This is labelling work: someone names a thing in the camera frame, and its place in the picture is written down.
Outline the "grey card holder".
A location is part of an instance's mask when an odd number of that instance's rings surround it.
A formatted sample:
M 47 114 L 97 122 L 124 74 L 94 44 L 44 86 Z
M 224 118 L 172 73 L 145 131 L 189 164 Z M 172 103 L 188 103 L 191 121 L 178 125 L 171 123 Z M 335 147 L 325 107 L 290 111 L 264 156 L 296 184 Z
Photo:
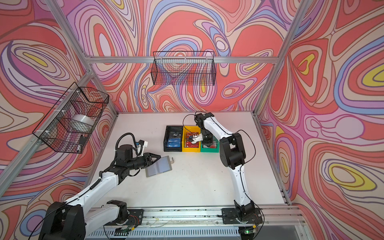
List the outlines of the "grey card holder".
M 154 164 L 146 168 L 146 177 L 153 177 L 172 170 L 173 158 L 165 156 L 157 160 Z

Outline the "blue card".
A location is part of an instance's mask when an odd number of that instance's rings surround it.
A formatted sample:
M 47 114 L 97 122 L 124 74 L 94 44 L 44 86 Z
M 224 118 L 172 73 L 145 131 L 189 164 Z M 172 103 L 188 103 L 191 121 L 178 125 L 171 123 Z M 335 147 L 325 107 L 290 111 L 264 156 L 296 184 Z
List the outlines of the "blue card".
M 168 148 L 180 148 L 182 144 L 181 138 L 169 138 L 167 141 Z

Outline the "white card with red blob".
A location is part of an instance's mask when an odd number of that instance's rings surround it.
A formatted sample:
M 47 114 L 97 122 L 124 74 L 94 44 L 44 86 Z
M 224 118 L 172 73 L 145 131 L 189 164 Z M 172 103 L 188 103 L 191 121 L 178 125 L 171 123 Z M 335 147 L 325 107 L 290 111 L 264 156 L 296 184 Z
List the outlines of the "white card with red blob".
M 216 143 L 216 141 L 213 141 L 212 143 L 206 143 L 206 144 L 204 144 L 204 148 L 216 149 L 217 148 L 217 143 Z

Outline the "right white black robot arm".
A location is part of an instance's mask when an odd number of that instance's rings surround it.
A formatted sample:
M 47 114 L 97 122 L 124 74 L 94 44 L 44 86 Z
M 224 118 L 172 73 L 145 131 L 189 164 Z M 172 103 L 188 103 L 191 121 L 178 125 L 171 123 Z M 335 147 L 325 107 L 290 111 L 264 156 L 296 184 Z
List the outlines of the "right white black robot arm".
M 224 167 L 228 168 L 234 187 L 235 216 L 241 223 L 248 222 L 258 214 L 246 183 L 246 151 L 241 134 L 226 129 L 212 113 L 195 113 L 194 121 L 201 129 L 200 135 L 193 137 L 194 142 L 202 142 L 205 133 L 213 135 L 219 141 L 220 159 Z

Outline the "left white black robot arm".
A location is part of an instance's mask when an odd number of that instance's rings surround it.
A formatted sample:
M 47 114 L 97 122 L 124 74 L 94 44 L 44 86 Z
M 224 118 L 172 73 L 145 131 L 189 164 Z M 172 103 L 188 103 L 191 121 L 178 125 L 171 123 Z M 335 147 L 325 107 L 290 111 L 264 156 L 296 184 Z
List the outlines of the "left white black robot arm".
M 95 211 L 92 207 L 108 192 L 121 184 L 130 171 L 139 172 L 161 158 L 160 155 L 143 153 L 116 153 L 112 163 L 99 173 L 92 184 L 65 202 L 55 202 L 41 222 L 40 240 L 83 240 L 108 223 L 125 225 L 130 218 L 127 204 L 111 200 Z

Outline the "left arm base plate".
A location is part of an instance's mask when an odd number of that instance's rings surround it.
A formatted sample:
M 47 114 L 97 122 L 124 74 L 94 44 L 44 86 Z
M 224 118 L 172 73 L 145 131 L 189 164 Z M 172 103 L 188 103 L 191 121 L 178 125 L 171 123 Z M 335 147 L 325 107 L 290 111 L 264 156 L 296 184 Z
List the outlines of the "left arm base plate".
M 116 220 L 105 224 L 105 226 L 128 226 L 128 227 L 137 227 L 140 226 L 143 222 L 143 209 L 131 209 L 128 210 L 128 213 L 119 216 Z

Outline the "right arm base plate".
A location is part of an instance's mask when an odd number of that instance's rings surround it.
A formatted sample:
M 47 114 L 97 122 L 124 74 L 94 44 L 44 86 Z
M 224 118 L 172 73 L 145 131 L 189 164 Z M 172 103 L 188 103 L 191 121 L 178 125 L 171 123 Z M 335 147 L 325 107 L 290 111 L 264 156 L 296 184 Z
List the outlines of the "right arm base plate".
M 251 209 L 245 214 L 236 208 L 222 208 L 218 217 L 222 218 L 225 225 L 254 224 L 258 226 L 263 223 L 263 215 L 259 208 Z

